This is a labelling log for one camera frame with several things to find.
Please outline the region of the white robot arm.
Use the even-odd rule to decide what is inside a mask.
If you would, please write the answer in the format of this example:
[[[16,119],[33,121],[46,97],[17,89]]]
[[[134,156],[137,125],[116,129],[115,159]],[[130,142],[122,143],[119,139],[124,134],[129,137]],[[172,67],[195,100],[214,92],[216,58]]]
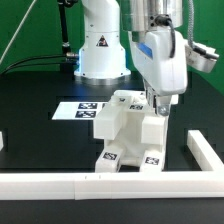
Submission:
[[[151,108],[167,116],[173,98],[187,88],[187,67],[210,72],[219,55],[193,41],[194,5],[188,0],[188,37],[182,25],[182,0],[81,0],[85,42],[74,75],[96,85],[108,85],[130,74],[120,31],[128,32],[131,57],[143,77]]]

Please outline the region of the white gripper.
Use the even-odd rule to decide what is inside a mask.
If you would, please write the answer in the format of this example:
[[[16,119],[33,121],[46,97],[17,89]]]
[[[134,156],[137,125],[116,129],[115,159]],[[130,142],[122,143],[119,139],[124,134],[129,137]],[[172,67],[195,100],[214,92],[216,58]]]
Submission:
[[[147,32],[141,42],[132,41],[129,33],[132,60],[135,68],[145,79],[146,99],[153,108],[154,93],[156,111],[161,116],[170,114],[171,97],[168,95],[182,94],[187,88],[187,65],[184,39],[175,32],[175,54],[170,57],[172,49],[171,31],[160,28]]]

